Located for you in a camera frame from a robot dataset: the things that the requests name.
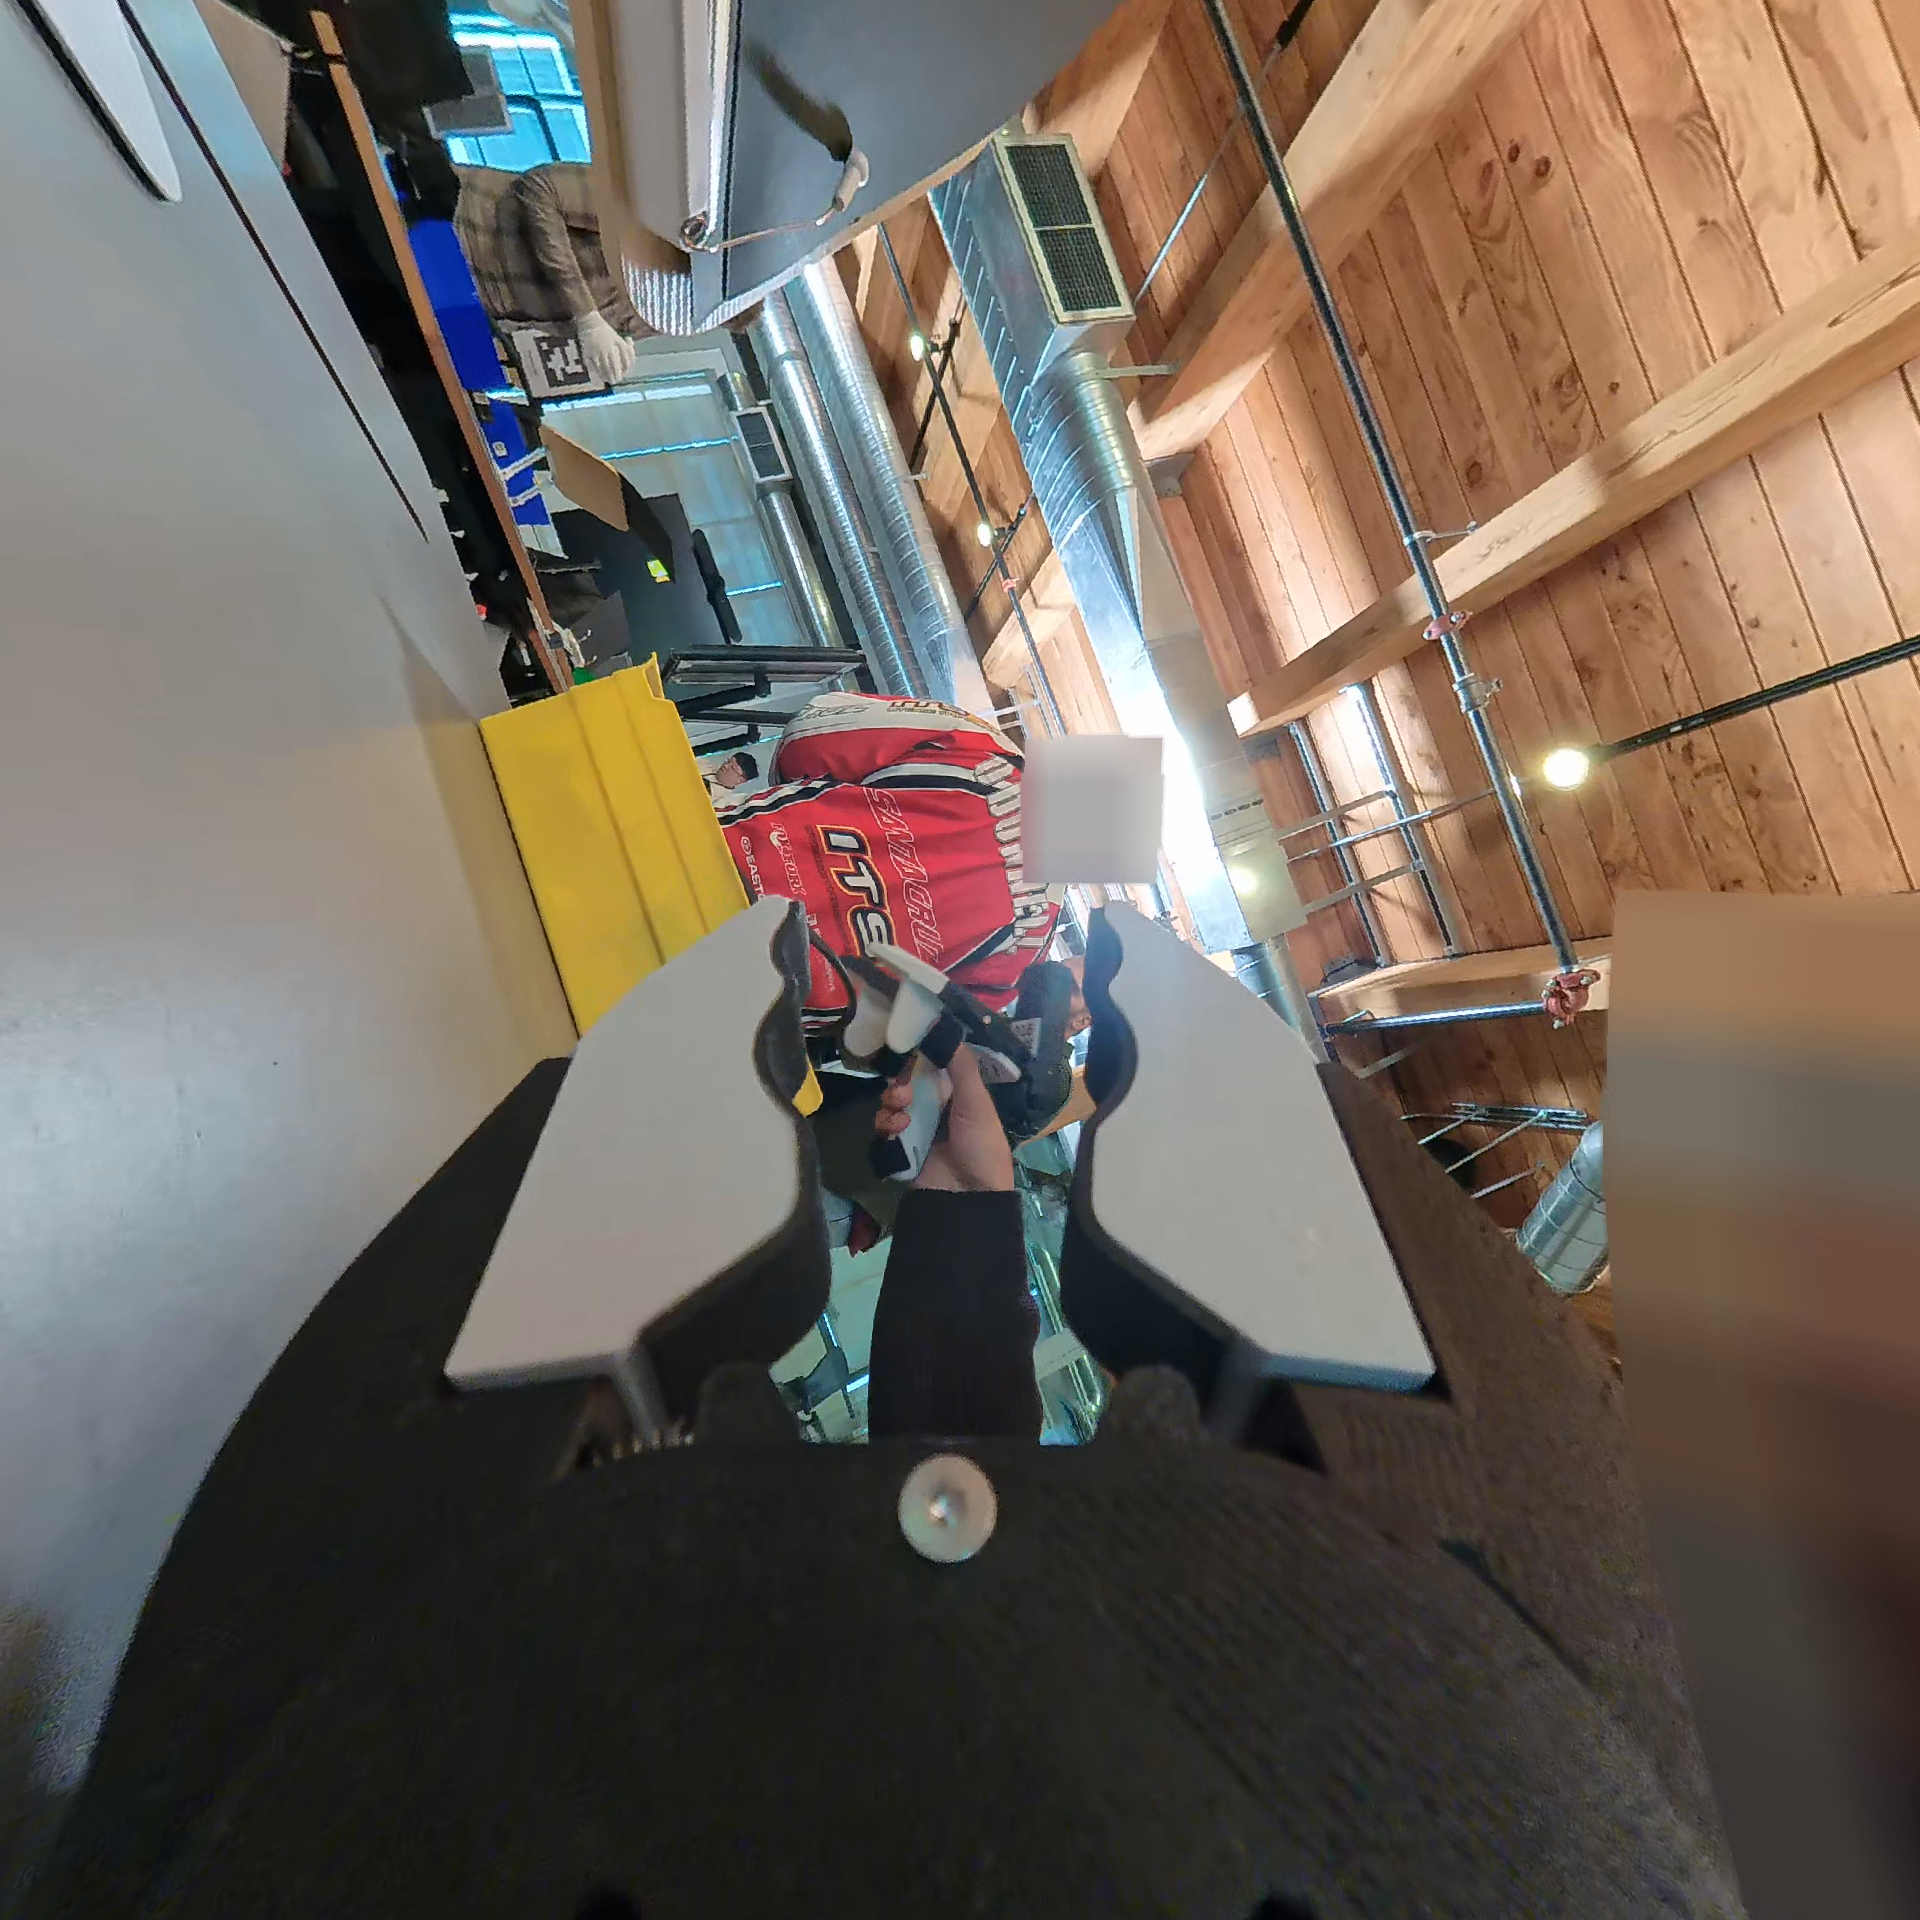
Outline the blue parts tray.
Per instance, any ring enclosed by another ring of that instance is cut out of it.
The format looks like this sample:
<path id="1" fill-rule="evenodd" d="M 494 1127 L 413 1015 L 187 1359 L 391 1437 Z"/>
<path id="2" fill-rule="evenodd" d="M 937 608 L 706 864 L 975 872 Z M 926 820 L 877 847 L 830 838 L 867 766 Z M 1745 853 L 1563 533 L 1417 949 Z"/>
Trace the blue parts tray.
<path id="1" fill-rule="evenodd" d="M 535 430 L 513 399 L 510 368 L 502 357 L 494 322 L 483 306 L 473 270 L 449 220 L 427 216 L 413 199 L 400 201 L 426 296 L 435 311 L 455 374 L 470 393 L 490 458 L 507 495 L 513 521 L 535 553 L 558 556 L 553 513 L 542 494 Z"/>

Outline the silver ventilation duct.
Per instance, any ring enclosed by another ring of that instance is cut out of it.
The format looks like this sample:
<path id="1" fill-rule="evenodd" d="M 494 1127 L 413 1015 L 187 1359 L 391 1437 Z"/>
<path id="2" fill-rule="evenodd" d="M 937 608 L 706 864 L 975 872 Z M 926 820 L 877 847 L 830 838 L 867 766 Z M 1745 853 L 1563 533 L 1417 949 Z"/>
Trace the silver ventilation duct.
<path id="1" fill-rule="evenodd" d="M 1603 1191 L 1603 1125 L 1597 1120 L 1522 1220 L 1515 1242 L 1562 1297 L 1592 1292 L 1609 1266 Z"/>
<path id="2" fill-rule="evenodd" d="M 1135 304 L 1088 174 L 1069 135 L 1002 130 L 928 204 L 1120 727 L 1168 740 L 1171 874 L 1279 1010 L 1297 894 L 1112 360 Z"/>

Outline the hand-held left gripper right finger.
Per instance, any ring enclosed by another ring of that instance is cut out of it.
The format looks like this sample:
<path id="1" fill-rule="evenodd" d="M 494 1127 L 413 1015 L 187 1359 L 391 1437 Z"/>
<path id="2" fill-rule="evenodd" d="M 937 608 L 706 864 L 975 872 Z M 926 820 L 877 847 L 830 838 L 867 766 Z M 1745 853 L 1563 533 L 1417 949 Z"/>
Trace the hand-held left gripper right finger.
<path id="1" fill-rule="evenodd" d="M 1303 1038 L 1162 922 L 1088 933 L 1096 1113 L 1065 1228 L 1073 1332 L 1115 1376 L 1408 1393 L 1437 1359 Z"/>

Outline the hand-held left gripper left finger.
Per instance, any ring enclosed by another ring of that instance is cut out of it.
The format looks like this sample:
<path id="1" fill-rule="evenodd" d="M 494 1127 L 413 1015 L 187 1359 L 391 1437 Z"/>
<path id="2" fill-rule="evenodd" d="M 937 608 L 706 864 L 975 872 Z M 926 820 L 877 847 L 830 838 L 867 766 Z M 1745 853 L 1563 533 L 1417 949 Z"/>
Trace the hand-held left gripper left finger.
<path id="1" fill-rule="evenodd" d="M 455 1388 L 696 1398 L 798 1348 L 829 1306 L 808 972 L 806 911 L 765 897 L 587 1029 L 449 1348 Z"/>

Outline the yellow storage bin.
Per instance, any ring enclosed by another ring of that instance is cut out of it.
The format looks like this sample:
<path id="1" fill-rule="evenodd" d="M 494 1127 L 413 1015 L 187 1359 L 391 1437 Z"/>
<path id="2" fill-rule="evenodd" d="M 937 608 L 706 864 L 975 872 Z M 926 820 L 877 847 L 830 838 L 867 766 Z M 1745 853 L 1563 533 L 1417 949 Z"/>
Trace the yellow storage bin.
<path id="1" fill-rule="evenodd" d="M 579 1032 L 751 906 L 657 661 L 479 730 Z"/>

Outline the long wooden desk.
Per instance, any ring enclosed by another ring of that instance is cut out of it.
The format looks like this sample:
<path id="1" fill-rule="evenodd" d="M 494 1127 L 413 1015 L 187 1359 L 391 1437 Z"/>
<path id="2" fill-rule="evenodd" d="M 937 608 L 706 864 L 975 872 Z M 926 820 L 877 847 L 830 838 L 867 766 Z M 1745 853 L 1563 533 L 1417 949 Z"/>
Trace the long wooden desk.
<path id="1" fill-rule="evenodd" d="M 426 103 L 384 98 L 374 81 L 351 5 L 286 5 L 282 20 L 294 44 L 282 177 L 414 438 L 473 610 L 502 634 L 507 704 L 549 700 L 575 680 L 568 640 L 449 358 L 400 209 L 409 199 L 450 221 L 450 161 Z"/>

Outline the person's right hand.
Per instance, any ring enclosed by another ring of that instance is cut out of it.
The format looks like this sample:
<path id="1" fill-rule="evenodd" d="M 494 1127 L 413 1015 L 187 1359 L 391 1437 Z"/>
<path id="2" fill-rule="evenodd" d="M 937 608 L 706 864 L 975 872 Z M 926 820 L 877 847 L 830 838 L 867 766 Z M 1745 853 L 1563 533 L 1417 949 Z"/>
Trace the person's right hand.
<path id="1" fill-rule="evenodd" d="M 1015 1149 L 1002 1127 L 993 1088 L 973 1046 L 963 1045 L 944 1069 L 950 1096 L 944 1132 L 928 1148 L 917 1193 L 1014 1193 Z"/>

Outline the person's right forearm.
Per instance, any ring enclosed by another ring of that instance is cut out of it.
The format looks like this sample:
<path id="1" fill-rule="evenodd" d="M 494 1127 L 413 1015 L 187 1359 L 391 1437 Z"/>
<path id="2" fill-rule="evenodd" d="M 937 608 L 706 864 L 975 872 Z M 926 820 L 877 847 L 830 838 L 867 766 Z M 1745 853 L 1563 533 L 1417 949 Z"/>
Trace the person's right forearm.
<path id="1" fill-rule="evenodd" d="M 915 1189 L 872 1326 L 869 1437 L 1035 1444 L 1041 1314 L 1014 1191 Z"/>

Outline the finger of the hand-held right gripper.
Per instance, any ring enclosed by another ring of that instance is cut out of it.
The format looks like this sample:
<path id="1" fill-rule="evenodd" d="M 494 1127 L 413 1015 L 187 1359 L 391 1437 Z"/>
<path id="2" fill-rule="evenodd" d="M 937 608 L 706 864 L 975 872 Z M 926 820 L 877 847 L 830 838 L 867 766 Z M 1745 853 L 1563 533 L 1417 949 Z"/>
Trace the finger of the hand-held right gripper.
<path id="1" fill-rule="evenodd" d="M 905 1068 L 915 1061 L 950 1068 L 960 1049 L 979 1052 L 993 1068 L 1018 1065 L 1018 1029 L 915 952 L 872 944 L 840 962 L 840 972 L 853 992 L 837 1040 L 843 1068 Z"/>

